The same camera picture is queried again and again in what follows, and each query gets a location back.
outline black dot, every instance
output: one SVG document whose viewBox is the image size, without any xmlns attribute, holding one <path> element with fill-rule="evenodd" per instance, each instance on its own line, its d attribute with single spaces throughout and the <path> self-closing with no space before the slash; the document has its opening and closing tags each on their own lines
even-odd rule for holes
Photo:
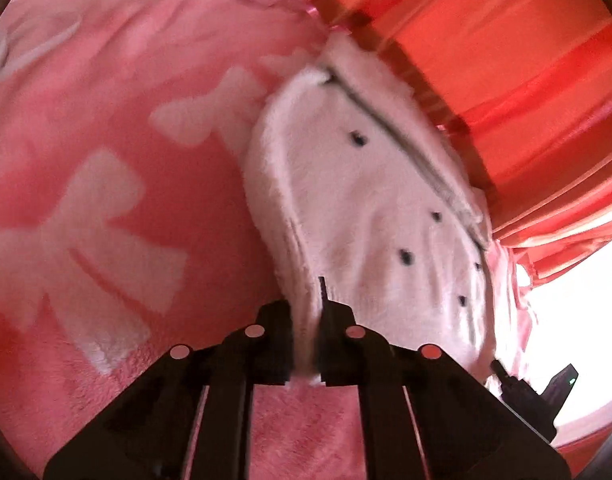
<svg viewBox="0 0 612 480">
<path fill-rule="evenodd" d="M 350 138 L 353 139 L 353 142 L 359 147 L 365 146 L 368 142 L 368 139 L 366 139 L 366 137 L 364 137 L 357 130 L 350 132 Z"/>
<path fill-rule="evenodd" d="M 410 251 L 407 251 L 406 249 L 400 249 L 400 259 L 401 263 L 406 266 L 412 265 L 415 261 L 415 257 L 413 256 L 413 254 Z"/>
</svg>

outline black metal bracket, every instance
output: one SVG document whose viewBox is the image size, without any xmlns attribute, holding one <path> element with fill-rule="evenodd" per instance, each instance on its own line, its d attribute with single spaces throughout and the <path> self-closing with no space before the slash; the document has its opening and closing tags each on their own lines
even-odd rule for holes
<svg viewBox="0 0 612 480">
<path fill-rule="evenodd" d="M 323 280 L 322 291 L 316 365 L 326 386 L 358 388 L 369 480 L 570 480 L 548 442 L 442 349 L 392 346 L 329 300 Z M 173 348 L 52 458 L 44 479 L 247 478 L 254 384 L 289 380 L 291 327 L 279 301 L 219 346 Z"/>
<path fill-rule="evenodd" d="M 525 380 L 510 376 L 495 360 L 491 370 L 502 386 L 502 400 L 549 442 L 557 435 L 555 417 L 570 395 L 579 374 L 573 365 L 556 374 L 539 395 Z"/>
</svg>

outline pink blanket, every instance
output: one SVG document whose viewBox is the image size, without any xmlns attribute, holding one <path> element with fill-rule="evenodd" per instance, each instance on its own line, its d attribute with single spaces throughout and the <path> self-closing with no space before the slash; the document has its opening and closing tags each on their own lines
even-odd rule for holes
<svg viewBox="0 0 612 480">
<path fill-rule="evenodd" d="M 280 297 L 240 163 L 325 37 L 241 0 L 20 0 L 2 24 L 0 428 L 41 474 L 170 346 Z M 365 476 L 352 388 L 259 388 L 252 431 L 253 479 Z"/>
</svg>

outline white bow pattern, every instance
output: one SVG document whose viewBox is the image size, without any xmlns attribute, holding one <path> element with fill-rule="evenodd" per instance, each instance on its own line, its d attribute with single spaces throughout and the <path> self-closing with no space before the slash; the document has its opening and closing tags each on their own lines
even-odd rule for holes
<svg viewBox="0 0 612 480">
<path fill-rule="evenodd" d="M 233 66 L 212 91 L 163 104 L 150 115 L 150 122 L 184 148 L 199 146 L 217 132 L 226 149 L 240 160 L 266 93 L 254 74 Z"/>
<path fill-rule="evenodd" d="M 0 230 L 0 310 L 6 318 L 25 331 L 48 297 L 65 333 L 102 374 L 144 343 L 150 329 L 120 295 L 166 312 L 187 259 L 183 250 L 109 225 L 144 193 L 139 176 L 102 149 L 84 161 L 37 228 Z"/>
</svg>

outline white fluffy cloth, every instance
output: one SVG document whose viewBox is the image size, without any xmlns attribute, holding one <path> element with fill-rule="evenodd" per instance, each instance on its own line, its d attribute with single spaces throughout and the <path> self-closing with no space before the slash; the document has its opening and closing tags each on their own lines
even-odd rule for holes
<svg viewBox="0 0 612 480">
<path fill-rule="evenodd" d="M 432 342 L 479 380 L 489 375 L 485 208 L 410 89 L 374 55 L 331 36 L 318 66 L 269 103 L 244 185 L 292 305 L 298 370 L 312 364 L 324 276 L 329 296 L 390 343 Z"/>
</svg>

